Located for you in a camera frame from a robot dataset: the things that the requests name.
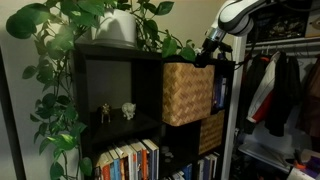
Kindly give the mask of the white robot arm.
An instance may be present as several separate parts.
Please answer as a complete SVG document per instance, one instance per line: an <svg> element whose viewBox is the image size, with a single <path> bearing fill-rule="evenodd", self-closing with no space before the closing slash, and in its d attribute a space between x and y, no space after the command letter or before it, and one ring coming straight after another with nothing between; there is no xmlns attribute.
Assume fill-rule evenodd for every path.
<svg viewBox="0 0 320 180"><path fill-rule="evenodd" d="M195 64L205 67L209 64L211 54L222 44L226 34L237 37L247 35L254 26L251 14L261 8L279 4L296 12L311 12L314 8L293 7L289 0L226 0L220 7L212 25L205 33L205 40L200 52L196 55Z"/></svg>

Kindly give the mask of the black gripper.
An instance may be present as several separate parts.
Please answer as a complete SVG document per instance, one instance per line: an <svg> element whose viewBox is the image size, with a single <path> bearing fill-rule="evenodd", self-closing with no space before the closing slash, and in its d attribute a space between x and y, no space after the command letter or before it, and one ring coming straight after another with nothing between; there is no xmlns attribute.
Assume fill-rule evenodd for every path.
<svg viewBox="0 0 320 180"><path fill-rule="evenodd" d="M232 47L221 41L212 41L211 39L206 39L202 45L202 50L196 55L195 65L196 66L206 66L213 62L211 55L219 49L222 52L232 52Z"/></svg>

